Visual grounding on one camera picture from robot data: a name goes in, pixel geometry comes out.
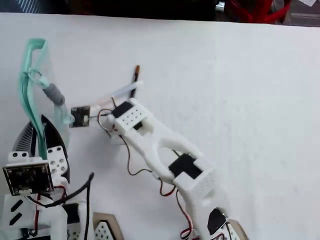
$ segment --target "red wire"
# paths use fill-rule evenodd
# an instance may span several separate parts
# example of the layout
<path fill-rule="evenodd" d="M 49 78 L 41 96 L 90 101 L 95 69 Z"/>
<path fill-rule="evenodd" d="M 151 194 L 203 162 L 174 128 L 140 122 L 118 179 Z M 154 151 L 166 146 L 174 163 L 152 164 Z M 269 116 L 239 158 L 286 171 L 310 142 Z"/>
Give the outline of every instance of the red wire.
<path fill-rule="evenodd" d="M 41 198 L 40 194 L 37 194 L 36 200 L 39 201 Z M 35 215 L 34 215 L 34 230 L 38 231 L 38 220 L 39 220 L 39 210 L 38 205 L 35 206 Z"/>
<path fill-rule="evenodd" d="M 184 240 L 184 239 L 187 239 L 187 238 L 190 236 L 190 234 L 191 234 L 191 231 L 192 231 L 192 223 L 191 223 L 191 220 L 190 220 L 189 216 L 185 213 L 184 209 L 182 208 L 182 206 L 181 206 L 181 204 L 180 204 L 180 202 L 179 202 L 178 192 L 179 192 L 178 190 L 176 190 L 176 192 L 175 192 L 176 201 L 177 201 L 177 203 L 178 203 L 178 206 L 179 206 L 181 212 L 183 213 L 183 215 L 185 216 L 185 218 L 186 218 L 186 220 L 188 221 L 188 224 L 189 224 L 189 227 L 186 228 L 185 230 L 183 230 L 183 231 L 180 233 L 180 238 Z"/>
<path fill-rule="evenodd" d="M 162 187 L 163 187 L 163 185 L 164 185 L 164 182 L 163 182 L 160 178 L 159 178 L 159 180 L 160 180 L 160 184 L 161 184 L 161 185 L 160 185 L 160 195 L 161 195 L 161 196 L 163 196 L 163 197 L 168 197 L 168 196 L 170 196 L 171 194 L 174 193 L 174 191 L 176 190 L 176 186 L 174 186 L 170 192 L 168 192 L 168 193 L 162 193 Z"/>
<path fill-rule="evenodd" d="M 222 240 L 225 240 L 225 235 L 223 233 L 220 233 L 217 235 L 213 240 L 218 240 L 222 236 Z"/>
<path fill-rule="evenodd" d="M 67 190 L 66 190 L 65 186 L 59 185 L 59 186 L 55 186 L 54 188 L 55 189 L 63 189 L 63 194 L 62 194 L 61 199 L 65 198 L 67 196 Z"/>

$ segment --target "black plastic part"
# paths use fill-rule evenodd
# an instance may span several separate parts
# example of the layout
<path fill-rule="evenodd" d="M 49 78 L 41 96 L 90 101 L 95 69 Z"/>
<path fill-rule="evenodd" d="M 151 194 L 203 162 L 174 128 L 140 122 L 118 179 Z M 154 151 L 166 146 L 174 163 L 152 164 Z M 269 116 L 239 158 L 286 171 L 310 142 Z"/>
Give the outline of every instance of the black plastic part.
<path fill-rule="evenodd" d="M 11 212 L 13 213 L 14 211 L 16 211 L 23 203 L 24 203 L 24 201 L 22 201 L 21 199 L 19 201 L 17 201 L 15 203 L 15 205 L 12 206 Z"/>
<path fill-rule="evenodd" d="M 117 119 L 121 115 L 123 115 L 126 111 L 130 110 L 132 107 L 133 105 L 130 102 L 125 101 L 119 106 L 117 106 L 115 109 L 113 109 L 111 113 Z"/>
<path fill-rule="evenodd" d="M 30 157 L 34 157 L 36 153 L 36 141 L 37 141 L 36 129 L 31 123 L 31 121 L 29 121 L 21 131 L 20 135 L 17 137 L 13 145 L 12 151 L 28 152 Z"/>
<path fill-rule="evenodd" d="M 209 215 L 207 225 L 210 235 L 214 234 L 219 228 L 221 228 L 226 223 L 226 221 L 227 219 L 225 215 L 223 215 L 223 213 L 218 208 L 213 209 Z"/>
<path fill-rule="evenodd" d="M 88 127 L 90 123 L 90 106 L 78 106 L 71 108 L 71 114 L 74 116 L 74 122 L 70 128 Z"/>
<path fill-rule="evenodd" d="M 169 170 L 177 177 L 182 172 L 188 174 L 191 178 L 196 179 L 202 171 L 194 165 L 196 159 L 188 154 L 182 154 L 171 165 Z"/>
<path fill-rule="evenodd" d="M 78 203 L 65 204 L 62 206 L 68 215 L 67 224 L 75 224 L 80 222 L 78 213 Z"/>
<path fill-rule="evenodd" d="M 55 126 L 46 118 L 44 115 L 41 116 L 41 122 L 44 125 L 44 136 L 45 136 L 45 144 L 46 148 L 50 149 L 57 146 L 62 146 L 63 153 L 65 156 L 66 164 L 68 165 L 68 169 L 62 177 L 66 178 L 68 183 L 70 183 L 70 166 L 68 162 L 68 154 L 64 141 L 62 140 L 60 133 L 55 128 Z"/>
<path fill-rule="evenodd" d="M 17 215 L 15 215 L 9 222 L 9 225 L 14 225 L 20 218 L 22 217 L 21 212 L 19 212 Z"/>
<path fill-rule="evenodd" d="M 32 140 L 31 140 L 31 146 L 30 146 L 30 157 L 34 157 L 36 155 L 36 143 L 37 143 L 37 132 L 35 127 L 33 127 L 33 132 L 32 132 Z"/>
<path fill-rule="evenodd" d="M 39 164 L 5 166 L 4 176 L 12 196 L 19 196 L 19 191 L 31 189 L 32 194 L 54 190 L 50 168 L 47 162 Z"/>
<path fill-rule="evenodd" d="M 140 121 L 140 122 L 138 122 L 133 128 L 135 129 L 135 130 L 138 130 L 139 128 L 142 128 L 143 127 L 143 125 L 142 125 L 142 122 Z"/>

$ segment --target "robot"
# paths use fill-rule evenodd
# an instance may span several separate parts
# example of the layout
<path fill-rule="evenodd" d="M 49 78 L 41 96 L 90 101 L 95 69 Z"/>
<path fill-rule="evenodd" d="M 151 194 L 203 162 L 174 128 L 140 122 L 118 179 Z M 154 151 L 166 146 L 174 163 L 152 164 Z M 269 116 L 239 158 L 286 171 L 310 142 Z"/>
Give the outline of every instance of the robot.
<path fill-rule="evenodd" d="M 183 240 L 245 240 L 241 230 L 229 223 L 219 208 L 225 199 L 215 182 L 211 162 L 193 144 L 159 122 L 136 99 L 131 98 L 109 109 L 102 127 L 119 135 L 126 147 L 132 146 L 145 160 L 149 172 L 161 183 L 173 185 L 183 197 L 189 227 Z M 45 116 L 44 126 L 47 159 L 35 156 L 37 133 L 29 122 L 17 138 L 3 172 L 10 190 L 5 196 L 1 229 L 5 239 L 26 240 L 50 236 L 51 240 L 97 240 L 90 207 L 90 185 L 94 174 L 77 191 L 69 193 L 70 166 L 67 149 L 59 131 Z M 177 154 L 175 161 L 165 166 L 159 148 Z M 86 190 L 86 200 L 73 197 Z"/>

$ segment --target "white paper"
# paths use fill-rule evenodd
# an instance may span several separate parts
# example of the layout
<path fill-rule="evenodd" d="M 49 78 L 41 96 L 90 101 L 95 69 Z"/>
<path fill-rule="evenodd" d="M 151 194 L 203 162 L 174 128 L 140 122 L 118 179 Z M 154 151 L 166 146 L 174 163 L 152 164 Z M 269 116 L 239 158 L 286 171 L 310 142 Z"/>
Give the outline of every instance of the white paper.
<path fill-rule="evenodd" d="M 312 7 L 313 4 L 315 4 L 316 0 L 299 0 L 300 2 L 304 3 L 305 5 L 308 5 L 309 7 Z"/>

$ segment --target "circuit board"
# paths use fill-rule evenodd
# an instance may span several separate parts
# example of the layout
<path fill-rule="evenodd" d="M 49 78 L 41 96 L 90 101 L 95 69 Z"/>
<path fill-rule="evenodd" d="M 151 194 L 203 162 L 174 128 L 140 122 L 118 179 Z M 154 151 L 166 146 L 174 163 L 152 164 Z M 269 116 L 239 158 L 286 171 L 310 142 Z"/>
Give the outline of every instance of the circuit board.
<path fill-rule="evenodd" d="M 12 196 L 47 193 L 54 190 L 49 164 L 25 164 L 2 168 Z"/>

